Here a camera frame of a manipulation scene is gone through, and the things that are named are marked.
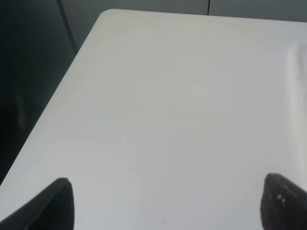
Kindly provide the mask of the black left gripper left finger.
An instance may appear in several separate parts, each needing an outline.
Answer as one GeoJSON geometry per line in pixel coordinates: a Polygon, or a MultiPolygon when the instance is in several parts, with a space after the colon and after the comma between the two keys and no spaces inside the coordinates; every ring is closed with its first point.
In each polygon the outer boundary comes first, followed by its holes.
{"type": "Polygon", "coordinates": [[[67,178],[58,178],[0,222],[2,230],[72,230],[74,197],[67,178]]]}

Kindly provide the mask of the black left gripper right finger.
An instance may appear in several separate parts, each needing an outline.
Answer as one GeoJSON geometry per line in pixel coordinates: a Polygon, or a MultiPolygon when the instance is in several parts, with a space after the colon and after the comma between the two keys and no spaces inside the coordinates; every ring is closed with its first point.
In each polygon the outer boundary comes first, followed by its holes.
{"type": "Polygon", "coordinates": [[[265,230],[305,230],[307,192],[278,173],[264,180],[260,218],[265,230]]]}

